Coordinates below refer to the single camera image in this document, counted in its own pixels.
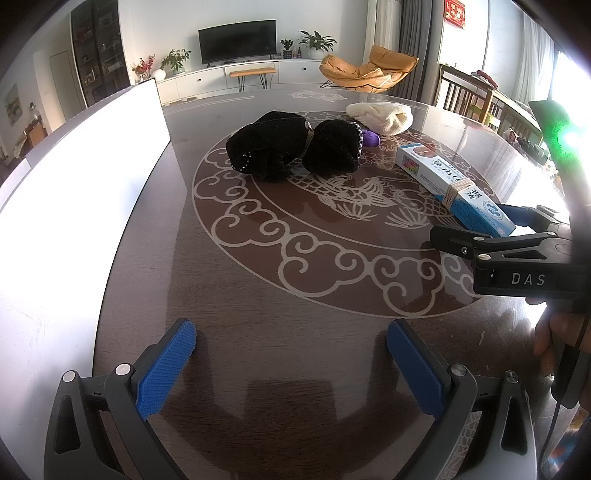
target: cable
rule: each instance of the cable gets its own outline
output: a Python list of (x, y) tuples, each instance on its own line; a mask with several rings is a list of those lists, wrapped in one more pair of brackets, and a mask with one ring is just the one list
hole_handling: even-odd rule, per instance
[[(589, 324), (589, 317), (591, 317), (591, 304), (587, 308), (587, 313), (585, 313), (585, 317), (583, 319), (583, 324), (581, 325), (581, 330), (579, 331), (579, 336), (577, 337), (577, 342), (574, 344), (574, 348), (576, 350), (580, 349), (581, 343), (583, 342), (585, 332), (587, 331), (587, 325)], [(573, 376), (574, 368), (576, 367), (576, 365), (577, 365), (577, 362), (573, 363), (573, 365), (569, 369), (569, 374), (568, 374), (569, 382)], [(540, 451), (540, 457), (538, 458), (538, 473), (543, 478), (545, 478), (545, 476), (543, 475), (543, 473), (541, 471), (542, 460), (544, 458), (544, 454), (546, 452), (546, 449), (548, 448), (548, 444), (550, 443), (550, 438), (552, 437), (552, 434), (554, 433), (554, 427), (556, 426), (556, 420), (558, 419), (558, 414), (560, 413), (561, 403), (562, 403), (562, 395), (560, 396), (559, 399), (556, 400), (556, 407), (554, 408), (554, 414), (552, 415), (552, 421), (550, 422), (550, 429), (548, 430), (548, 435), (546, 436), (546, 440), (544, 441), (544, 446), (542, 447), (542, 450)]]

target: stool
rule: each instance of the stool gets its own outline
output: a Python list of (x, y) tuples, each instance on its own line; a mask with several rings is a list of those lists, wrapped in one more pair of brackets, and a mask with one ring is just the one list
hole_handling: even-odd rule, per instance
[(267, 83), (267, 73), (277, 73), (277, 70), (271, 67), (267, 67), (264, 69), (237, 70), (235, 72), (230, 72), (230, 78), (238, 77), (238, 91), (243, 92), (246, 77), (248, 77), (249, 75), (258, 75), (261, 79), (261, 85), (263, 90), (267, 90), (269, 88), (269, 84)]

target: human hand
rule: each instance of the human hand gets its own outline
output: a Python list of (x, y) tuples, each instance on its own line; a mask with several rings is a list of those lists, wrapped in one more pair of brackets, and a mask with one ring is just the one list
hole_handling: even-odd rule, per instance
[[(539, 299), (525, 299), (530, 305), (544, 302)], [(550, 375), (556, 369), (556, 352), (550, 341), (550, 332), (556, 335), (564, 343), (574, 346), (577, 343), (584, 315), (575, 313), (555, 313), (549, 319), (542, 319), (535, 327), (534, 355), (540, 357), (540, 370), (542, 375)], [(591, 327), (587, 328), (580, 350), (591, 353)], [(587, 411), (591, 411), (591, 378), (581, 393), (579, 404)]]

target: blue box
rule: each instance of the blue box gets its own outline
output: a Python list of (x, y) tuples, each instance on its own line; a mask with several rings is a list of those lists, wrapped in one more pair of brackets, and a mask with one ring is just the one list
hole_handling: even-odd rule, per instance
[[(467, 178), (461, 171), (433, 150), (421, 144), (404, 145), (396, 152), (396, 165), (443, 200), (450, 184)], [(509, 236), (515, 225), (478, 186), (460, 192), (450, 211), (468, 230), (493, 237)]]

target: gray curtain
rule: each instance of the gray curtain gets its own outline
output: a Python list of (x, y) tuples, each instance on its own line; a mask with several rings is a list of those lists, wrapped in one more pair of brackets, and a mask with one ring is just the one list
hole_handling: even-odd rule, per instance
[(418, 57), (417, 66), (394, 87), (394, 95), (419, 101), (427, 69), (433, 0), (402, 0), (398, 51)]

